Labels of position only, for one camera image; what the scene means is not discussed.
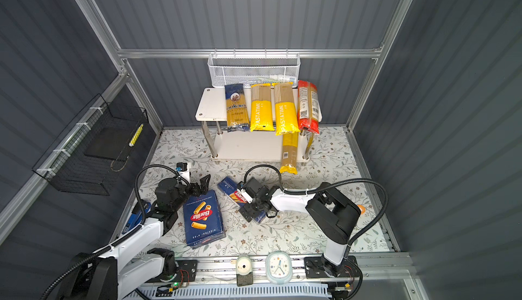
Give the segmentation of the yellow spaghetti bag back side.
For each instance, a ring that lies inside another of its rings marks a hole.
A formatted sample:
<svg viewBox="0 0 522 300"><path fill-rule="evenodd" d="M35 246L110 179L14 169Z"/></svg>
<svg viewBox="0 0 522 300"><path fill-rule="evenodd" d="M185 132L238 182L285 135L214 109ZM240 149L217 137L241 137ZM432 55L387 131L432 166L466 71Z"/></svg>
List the yellow spaghetti bag back side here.
<svg viewBox="0 0 522 300"><path fill-rule="evenodd" d="M282 136L282 153L280 173L298 174L297 157L298 157L299 133L293 132Z"/></svg>

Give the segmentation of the blue yellow spaghetti bag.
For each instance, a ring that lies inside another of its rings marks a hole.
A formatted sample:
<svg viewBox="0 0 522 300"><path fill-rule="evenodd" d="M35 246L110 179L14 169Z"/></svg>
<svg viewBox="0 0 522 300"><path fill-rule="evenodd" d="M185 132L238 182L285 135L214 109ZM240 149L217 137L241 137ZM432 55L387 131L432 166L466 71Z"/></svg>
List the blue yellow spaghetti bag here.
<svg viewBox="0 0 522 300"><path fill-rule="evenodd" d="M242 84L225 86L227 130L228 132L250 130L250 119Z"/></svg>

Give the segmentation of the narrow blue Barilla spaghetti box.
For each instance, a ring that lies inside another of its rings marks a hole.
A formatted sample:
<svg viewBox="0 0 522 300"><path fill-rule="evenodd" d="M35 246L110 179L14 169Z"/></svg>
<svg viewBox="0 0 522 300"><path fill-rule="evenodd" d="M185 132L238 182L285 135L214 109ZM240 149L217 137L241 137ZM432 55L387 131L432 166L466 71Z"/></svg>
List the narrow blue Barilla spaghetti box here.
<svg viewBox="0 0 522 300"><path fill-rule="evenodd" d="M224 178L218 183L218 188L239 206L239 213L247 222L261 223L266 218L266 213L256 210L238 190L237 184L230 177Z"/></svg>

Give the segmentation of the red spaghetti bag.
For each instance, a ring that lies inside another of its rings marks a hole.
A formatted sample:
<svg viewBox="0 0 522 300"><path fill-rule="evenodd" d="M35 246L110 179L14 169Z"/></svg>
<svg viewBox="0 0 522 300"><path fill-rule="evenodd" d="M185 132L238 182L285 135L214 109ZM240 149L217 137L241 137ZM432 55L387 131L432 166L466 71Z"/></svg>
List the red spaghetti bag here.
<svg viewBox="0 0 522 300"><path fill-rule="evenodd" d="M319 98L317 87L308 81L298 83L300 130L319 134Z"/></svg>

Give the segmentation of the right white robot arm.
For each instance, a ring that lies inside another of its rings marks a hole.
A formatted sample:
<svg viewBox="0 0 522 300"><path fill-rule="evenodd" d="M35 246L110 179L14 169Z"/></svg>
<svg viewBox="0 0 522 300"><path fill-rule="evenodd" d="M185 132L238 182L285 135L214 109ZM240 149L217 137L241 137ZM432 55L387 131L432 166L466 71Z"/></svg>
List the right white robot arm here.
<svg viewBox="0 0 522 300"><path fill-rule="evenodd" d="M280 212L308 214L327 238L318 270L329 277L341 275L359 237L354 231L362 211L333 184L322 183L317 191L288 191L276 186L269 188L252 178L239 183L237 191L246 200L242 213L248 219L261 212L268 218L275 218Z"/></svg>

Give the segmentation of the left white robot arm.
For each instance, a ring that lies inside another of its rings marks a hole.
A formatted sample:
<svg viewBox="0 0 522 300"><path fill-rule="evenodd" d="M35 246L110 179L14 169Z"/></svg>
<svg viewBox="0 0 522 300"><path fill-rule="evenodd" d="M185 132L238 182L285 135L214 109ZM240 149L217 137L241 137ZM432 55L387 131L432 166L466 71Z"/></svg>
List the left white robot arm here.
<svg viewBox="0 0 522 300"><path fill-rule="evenodd" d="M61 281L57 299L123 299L152 278L177 274L173 251L153 248L142 259L133 259L175 225L189 198L207 194L210 179L208 174L198 183L186 183L182 177L161 180L143 223L111 243L107 251L73 258L73 271Z"/></svg>

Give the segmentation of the yellow Pastatime spaghetti bag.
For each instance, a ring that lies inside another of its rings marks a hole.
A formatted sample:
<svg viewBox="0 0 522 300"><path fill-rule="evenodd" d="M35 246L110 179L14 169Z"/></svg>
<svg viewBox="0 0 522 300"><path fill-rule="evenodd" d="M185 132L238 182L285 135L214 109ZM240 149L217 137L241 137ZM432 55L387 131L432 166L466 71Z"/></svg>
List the yellow Pastatime spaghetti bag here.
<svg viewBox="0 0 522 300"><path fill-rule="evenodd" d="M274 85L275 134L277 136L300 131L293 90L291 83L276 83Z"/></svg>
<svg viewBox="0 0 522 300"><path fill-rule="evenodd" d="M263 83L251 87L250 131L275 130L273 125L271 84Z"/></svg>

